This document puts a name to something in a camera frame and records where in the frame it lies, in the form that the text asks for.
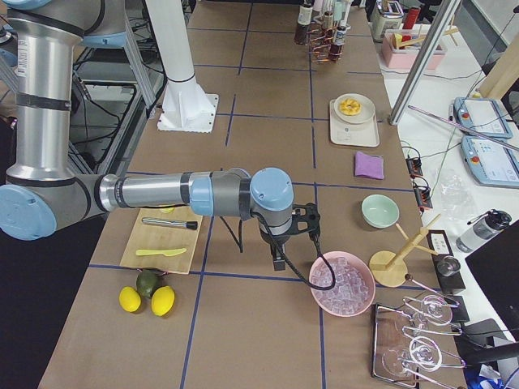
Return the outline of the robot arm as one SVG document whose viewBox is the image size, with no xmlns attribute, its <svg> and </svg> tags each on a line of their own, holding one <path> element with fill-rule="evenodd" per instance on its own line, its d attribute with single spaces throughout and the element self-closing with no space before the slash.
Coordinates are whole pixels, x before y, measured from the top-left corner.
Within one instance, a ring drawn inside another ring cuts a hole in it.
<svg viewBox="0 0 519 389">
<path fill-rule="evenodd" d="M 289 175 L 277 168 L 152 177 L 85 175 L 67 165 L 73 51 L 127 40 L 122 1 L 9 1 L 18 35 L 15 163 L 1 188 L 1 228 L 19 240 L 47 237 L 117 208 L 185 204 L 198 215 L 256 218 L 277 270 L 295 224 Z"/>
</svg>

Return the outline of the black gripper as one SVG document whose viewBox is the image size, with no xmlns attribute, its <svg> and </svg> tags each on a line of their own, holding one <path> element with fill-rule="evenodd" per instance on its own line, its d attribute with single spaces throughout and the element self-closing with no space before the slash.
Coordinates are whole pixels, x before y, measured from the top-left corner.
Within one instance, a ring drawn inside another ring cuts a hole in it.
<svg viewBox="0 0 519 389">
<path fill-rule="evenodd" d="M 285 253 L 285 243 L 290 239 L 290 237 L 287 234 L 274 235 L 273 237 L 270 237 L 263 230 L 260 231 L 260 235 L 270 246 L 273 270 L 284 271 L 285 260 L 282 258 L 282 255 Z"/>
</svg>

